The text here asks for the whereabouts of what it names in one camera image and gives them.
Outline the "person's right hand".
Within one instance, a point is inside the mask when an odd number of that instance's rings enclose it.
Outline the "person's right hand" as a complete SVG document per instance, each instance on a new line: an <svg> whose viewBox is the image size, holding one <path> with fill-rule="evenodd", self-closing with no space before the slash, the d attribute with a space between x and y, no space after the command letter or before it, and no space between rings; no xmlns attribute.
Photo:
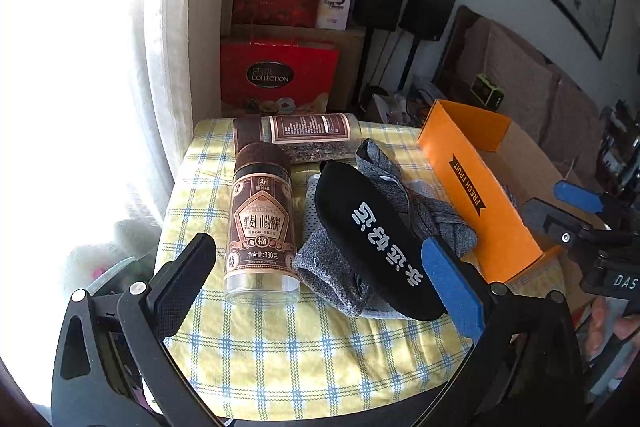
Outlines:
<svg viewBox="0 0 640 427"><path fill-rule="evenodd" d="M622 379L639 352L639 315L612 319L612 306L613 301L602 296L598 296L591 303L584 352L586 359L591 360L600 355L613 336L621 340L629 339L631 351L615 376L616 379Z"/></svg>

